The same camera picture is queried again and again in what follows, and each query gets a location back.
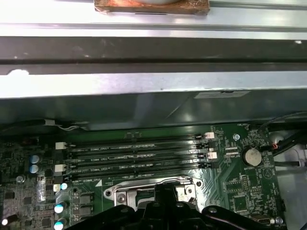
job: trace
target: metal bracket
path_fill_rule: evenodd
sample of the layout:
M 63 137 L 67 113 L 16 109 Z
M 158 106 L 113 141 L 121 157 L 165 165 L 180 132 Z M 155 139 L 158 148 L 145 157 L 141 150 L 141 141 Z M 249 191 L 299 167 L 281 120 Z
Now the metal bracket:
M 188 176 L 163 177 L 155 179 L 137 180 L 121 182 L 104 191 L 104 197 L 113 200 L 114 206 L 127 205 L 137 210 L 137 205 L 147 201 L 154 201 L 154 198 L 141 199 L 136 203 L 137 193 L 140 191 L 154 190 L 156 184 L 165 184 L 177 182 L 175 186 L 178 201 L 193 203 L 196 201 L 196 191 L 201 188 L 203 181 L 201 179 Z

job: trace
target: motherboard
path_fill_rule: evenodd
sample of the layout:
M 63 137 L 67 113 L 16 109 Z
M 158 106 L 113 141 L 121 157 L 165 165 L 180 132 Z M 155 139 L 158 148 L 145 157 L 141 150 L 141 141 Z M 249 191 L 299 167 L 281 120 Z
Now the motherboard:
M 176 182 L 199 211 L 227 208 L 286 230 L 268 146 L 249 124 L 70 133 L 0 143 L 0 213 L 11 230 L 62 230 Z

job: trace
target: white label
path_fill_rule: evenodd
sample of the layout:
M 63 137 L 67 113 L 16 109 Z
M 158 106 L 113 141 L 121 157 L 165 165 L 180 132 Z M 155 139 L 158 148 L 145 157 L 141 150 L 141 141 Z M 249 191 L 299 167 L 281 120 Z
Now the white label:
M 214 91 L 214 92 L 200 92 L 194 99 L 204 98 L 224 98 L 224 97 L 242 97 L 250 91 Z

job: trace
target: red wire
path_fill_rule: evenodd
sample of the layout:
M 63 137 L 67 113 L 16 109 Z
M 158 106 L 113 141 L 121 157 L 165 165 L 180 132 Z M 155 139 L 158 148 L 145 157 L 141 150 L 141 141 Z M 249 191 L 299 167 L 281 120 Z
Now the red wire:
M 273 149 L 275 149 L 275 150 L 278 149 L 278 145 L 273 143 Z

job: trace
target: black cable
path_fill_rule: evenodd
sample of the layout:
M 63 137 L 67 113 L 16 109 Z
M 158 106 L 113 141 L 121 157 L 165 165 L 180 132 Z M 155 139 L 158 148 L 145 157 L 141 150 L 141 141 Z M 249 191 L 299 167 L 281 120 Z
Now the black cable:
M 276 117 L 276 118 L 274 118 L 274 119 L 272 119 L 272 120 L 270 120 L 270 121 L 268 121 L 268 122 L 263 123 L 263 124 L 259 127 L 259 129 L 258 129 L 258 133 L 259 133 L 259 135 L 260 135 L 263 139 L 267 140 L 269 143 L 273 143 L 273 142 L 263 133 L 264 129 L 265 129 L 269 124 L 271 124 L 271 123 L 274 123 L 274 122 L 277 122 L 277 121 L 281 121 L 281 120 L 290 118 L 290 117 L 292 117 L 292 116 L 302 115 L 302 114 L 307 114 L 307 111 L 294 112 L 294 113 L 290 113 L 290 114 L 286 114 L 286 115 L 283 115 L 283 116 Z
M 291 144 L 292 142 L 298 143 L 306 137 L 307 137 L 307 131 L 301 130 L 301 131 L 294 133 L 293 135 L 291 135 L 287 139 L 279 141 L 277 143 L 277 145 L 278 145 L 279 149 L 283 149 L 283 148 L 287 147 L 289 144 Z
M 33 127 L 33 126 L 54 126 L 64 131 L 71 131 L 73 129 L 83 128 L 71 122 L 62 122 L 53 119 L 37 119 L 37 120 L 19 121 L 8 125 L 0 126 L 0 135 L 3 134 L 4 132 L 7 132 L 15 128 Z
M 307 230 L 307 223 L 303 225 L 303 227 L 300 228 L 300 230 Z
M 299 167 L 300 163 L 299 161 L 285 161 L 285 162 L 280 162 L 280 161 L 275 161 L 275 166 L 280 166 L 280 167 Z
M 14 128 L 18 127 L 31 127 L 31 126 L 43 126 L 45 125 L 45 119 L 38 119 L 38 120 L 30 120 L 30 121 L 19 121 L 14 122 L 8 125 L 4 125 L 0 128 L 0 133 L 4 133 Z
M 290 148 L 292 148 L 293 146 L 297 145 L 297 142 L 296 141 L 293 141 L 291 142 L 288 146 L 282 148 L 282 149 L 279 149 L 279 150 L 276 150 L 273 152 L 273 156 L 277 156 L 279 154 L 282 154 L 283 152 L 286 152 L 287 150 L 289 150 Z

